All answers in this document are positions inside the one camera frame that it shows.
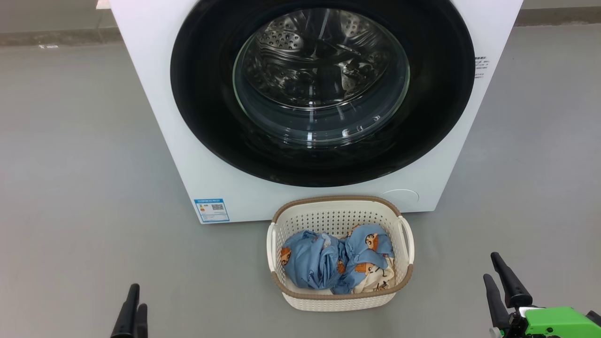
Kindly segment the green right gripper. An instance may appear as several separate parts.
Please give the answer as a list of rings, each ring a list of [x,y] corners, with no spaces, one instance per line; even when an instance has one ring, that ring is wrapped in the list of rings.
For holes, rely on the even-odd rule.
[[[497,284],[489,274],[483,275],[486,298],[493,327],[492,338],[599,338],[600,315],[582,314],[571,307],[531,307],[532,295],[505,263],[498,252],[490,255],[494,271],[500,277],[504,302]],[[508,314],[507,308],[517,309]]]

